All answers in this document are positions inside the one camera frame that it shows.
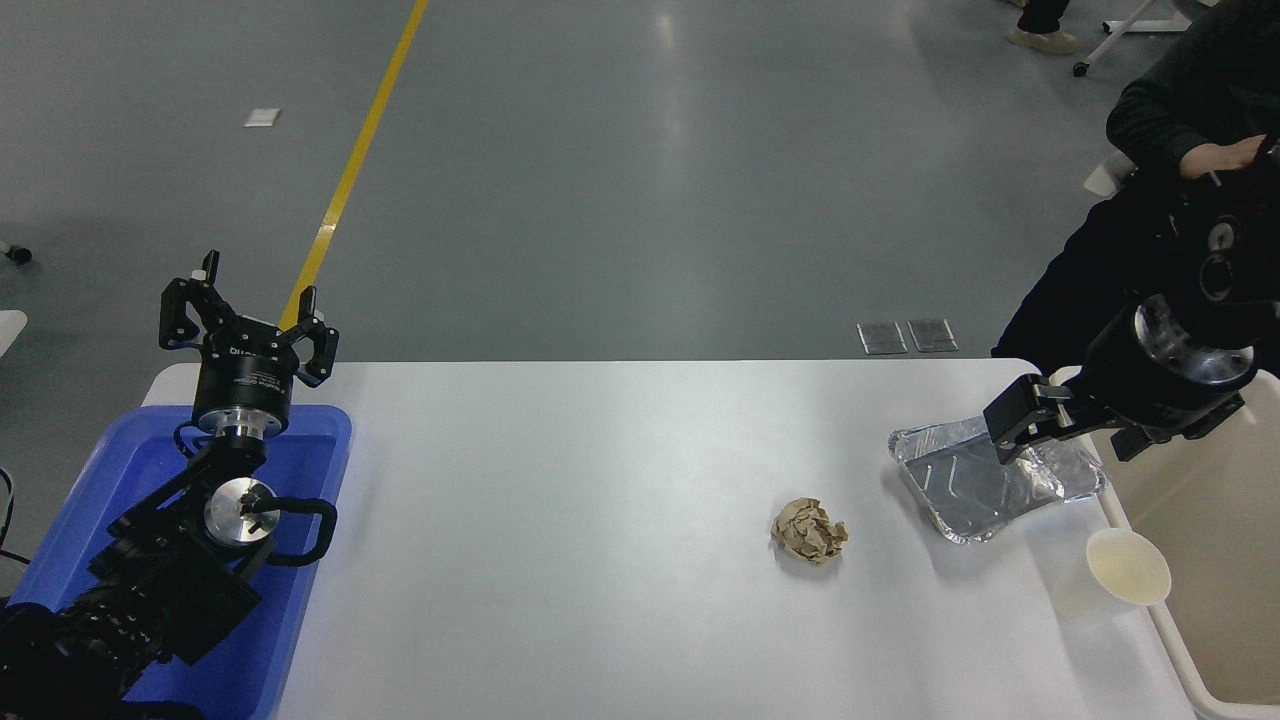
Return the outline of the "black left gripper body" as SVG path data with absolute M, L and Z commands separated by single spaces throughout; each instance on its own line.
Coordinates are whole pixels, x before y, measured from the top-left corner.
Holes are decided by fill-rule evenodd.
M 294 350 L 260 320 L 230 320 L 205 334 L 192 421 L 205 433 L 232 425 L 282 433 L 289 425 Z

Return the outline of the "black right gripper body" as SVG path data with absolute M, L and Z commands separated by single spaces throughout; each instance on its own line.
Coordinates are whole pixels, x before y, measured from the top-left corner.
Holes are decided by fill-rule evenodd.
M 1076 383 L 1152 441 L 1199 439 L 1243 407 L 1251 346 L 1210 345 L 1169 305 L 1130 305 L 1091 342 Z

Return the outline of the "person's hand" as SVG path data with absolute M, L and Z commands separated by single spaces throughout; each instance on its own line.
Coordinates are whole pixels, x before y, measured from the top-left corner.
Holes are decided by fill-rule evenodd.
M 1201 143 L 1178 161 L 1183 179 L 1194 181 L 1213 172 L 1240 170 L 1249 167 L 1263 145 L 1266 135 L 1257 135 L 1235 143 Z

